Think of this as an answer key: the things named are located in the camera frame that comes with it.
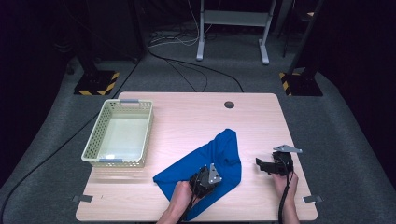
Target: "blue towel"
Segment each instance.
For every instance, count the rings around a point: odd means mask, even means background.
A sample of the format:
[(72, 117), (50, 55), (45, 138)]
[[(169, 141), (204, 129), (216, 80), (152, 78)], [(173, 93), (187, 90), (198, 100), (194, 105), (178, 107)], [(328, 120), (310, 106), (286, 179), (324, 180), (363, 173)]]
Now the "blue towel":
[(236, 133), (226, 129), (208, 144), (195, 149), (173, 165), (153, 177), (154, 182), (170, 201), (177, 181), (190, 180), (203, 166), (214, 163), (222, 177), (215, 190), (200, 200), (188, 213), (186, 220), (200, 215), (207, 207), (217, 201), (241, 182), (241, 161), (238, 155)]

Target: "basket handle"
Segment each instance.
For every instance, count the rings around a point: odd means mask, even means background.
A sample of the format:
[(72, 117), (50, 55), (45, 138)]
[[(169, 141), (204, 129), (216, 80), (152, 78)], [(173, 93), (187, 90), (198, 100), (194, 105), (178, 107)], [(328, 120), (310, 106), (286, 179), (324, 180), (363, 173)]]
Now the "basket handle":
[(139, 103), (139, 100), (138, 99), (121, 99), (120, 102), (133, 104), (133, 103)]
[(100, 162), (122, 162), (122, 159), (99, 159)]

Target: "metal stand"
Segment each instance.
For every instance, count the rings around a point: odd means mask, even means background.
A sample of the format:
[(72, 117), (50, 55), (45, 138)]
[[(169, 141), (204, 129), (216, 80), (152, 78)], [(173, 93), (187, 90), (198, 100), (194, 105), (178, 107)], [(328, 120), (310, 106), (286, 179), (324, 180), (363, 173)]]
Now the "metal stand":
[(276, 0), (272, 0), (270, 11), (267, 13), (260, 12), (236, 12), (236, 11), (218, 11), (205, 10), (205, 0), (201, 0), (200, 13), (200, 31), (199, 43), (197, 50), (197, 61), (204, 58), (204, 25), (205, 24), (223, 24), (223, 25), (244, 25), (264, 27), (262, 39), (259, 40), (260, 53), (262, 54), (262, 63), (269, 64), (265, 41), (268, 37), (271, 21), (274, 15)]

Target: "metal bracket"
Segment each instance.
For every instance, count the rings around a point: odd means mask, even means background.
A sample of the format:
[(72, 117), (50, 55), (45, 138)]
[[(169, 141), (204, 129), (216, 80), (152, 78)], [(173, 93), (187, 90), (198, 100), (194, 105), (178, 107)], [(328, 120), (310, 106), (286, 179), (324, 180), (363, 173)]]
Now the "metal bracket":
[(296, 153), (303, 153), (302, 149), (298, 149), (295, 147), (290, 147), (288, 145), (282, 145), (279, 147), (274, 147), (275, 151), (280, 151), (280, 152), (296, 152)]
[(319, 195), (311, 195), (303, 197), (303, 203), (321, 203), (323, 199)]
[(221, 177), (219, 176), (218, 171), (216, 170), (215, 164), (211, 163), (210, 164), (210, 170), (209, 170), (209, 183), (210, 184), (216, 184), (221, 181)]
[(92, 201), (93, 196), (91, 195), (75, 195), (72, 199), (72, 202), (74, 203), (79, 203), (79, 202), (85, 202), (85, 203), (90, 203)]

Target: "black backdrop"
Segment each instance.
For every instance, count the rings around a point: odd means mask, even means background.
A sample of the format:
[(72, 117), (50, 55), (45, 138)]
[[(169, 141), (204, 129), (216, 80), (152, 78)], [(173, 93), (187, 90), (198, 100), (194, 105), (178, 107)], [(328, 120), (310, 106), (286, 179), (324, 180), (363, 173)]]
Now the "black backdrop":
[(306, 67), (321, 59), (319, 72), (345, 98), (393, 187), (396, 186), (394, 8), (396, 2), (387, 0), (324, 0), (298, 60), (298, 67)]
[(48, 115), (68, 61), (53, 46), (46, 6), (39, 14), (23, 0), (0, 2), (0, 187)]

